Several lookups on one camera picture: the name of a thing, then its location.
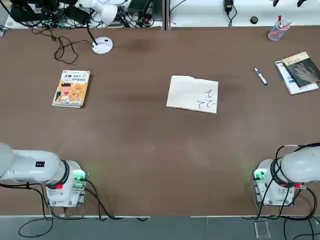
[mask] white marker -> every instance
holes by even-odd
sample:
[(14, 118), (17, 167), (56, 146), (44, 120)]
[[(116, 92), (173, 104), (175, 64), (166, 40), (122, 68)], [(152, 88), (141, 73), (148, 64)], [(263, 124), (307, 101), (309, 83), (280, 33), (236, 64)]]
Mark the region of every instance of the white marker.
[(255, 71), (255, 73), (259, 76), (259, 78), (261, 79), (261, 81), (263, 82), (263, 84), (264, 84), (264, 85), (267, 85), (268, 83), (267, 83), (267, 81), (265, 80), (265, 78), (261, 75), (261, 72), (260, 72), (258, 69), (256, 69), (256, 68), (254, 68), (254, 71)]

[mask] yellow book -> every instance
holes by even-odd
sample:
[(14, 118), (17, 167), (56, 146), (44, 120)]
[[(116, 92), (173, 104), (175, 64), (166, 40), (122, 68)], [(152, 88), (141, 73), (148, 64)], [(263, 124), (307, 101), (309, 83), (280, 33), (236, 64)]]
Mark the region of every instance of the yellow book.
[(63, 70), (53, 97), (52, 106), (82, 108), (85, 102), (90, 71)]

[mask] gray floor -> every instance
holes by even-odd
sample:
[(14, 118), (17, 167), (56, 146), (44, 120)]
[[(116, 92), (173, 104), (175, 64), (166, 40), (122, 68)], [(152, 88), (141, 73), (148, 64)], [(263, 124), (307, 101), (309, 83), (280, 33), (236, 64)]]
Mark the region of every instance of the gray floor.
[[(22, 224), (33, 218), (0, 218), (0, 239), (19, 240)], [(206, 236), (206, 218), (189, 217), (152, 217), (145, 222), (136, 219), (110, 220), (100, 222), (95, 219), (55, 220), (52, 230), (38, 240), (204, 240)], [(272, 240), (284, 240), (283, 219), (268, 220)], [(312, 219), (314, 232), (320, 232), (320, 225)], [(45, 232), (50, 222), (36, 221), (27, 225), (22, 233), (37, 235)], [(299, 234), (310, 234), (307, 221), (288, 221), (287, 240)], [(254, 221), (239, 217), (208, 218), (207, 240), (255, 240)], [(297, 240), (311, 240), (311, 236), (302, 236)]]

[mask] white lamp base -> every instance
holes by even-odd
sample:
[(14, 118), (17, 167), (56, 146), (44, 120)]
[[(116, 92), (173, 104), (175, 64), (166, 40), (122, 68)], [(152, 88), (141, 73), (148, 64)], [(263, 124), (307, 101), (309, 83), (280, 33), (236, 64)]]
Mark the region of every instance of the white lamp base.
[(92, 50), (96, 54), (106, 54), (111, 51), (111, 49), (114, 47), (114, 43), (112, 40), (106, 36), (98, 37), (96, 40), (96, 45), (94, 42), (92, 43)]

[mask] book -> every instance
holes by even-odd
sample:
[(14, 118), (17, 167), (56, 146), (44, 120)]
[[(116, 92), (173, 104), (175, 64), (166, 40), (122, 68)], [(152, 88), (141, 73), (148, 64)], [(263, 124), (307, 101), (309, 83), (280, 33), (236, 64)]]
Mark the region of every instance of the book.
[(284, 85), (286, 86), (286, 89), (288, 90), (290, 95), (301, 94), (301, 93), (317, 90), (319, 88), (316, 83), (299, 87), (296, 81), (294, 80), (294, 78), (288, 72), (287, 68), (284, 66), (282, 61), (276, 61), (274, 65), (278, 70), (280, 76), (282, 77)]
[(299, 88), (320, 81), (320, 71), (304, 51), (282, 60)]
[(167, 107), (217, 113), (218, 82), (191, 76), (172, 76)]
[(52, 106), (66, 108), (83, 107), (89, 77), (89, 71), (63, 70), (53, 97)]

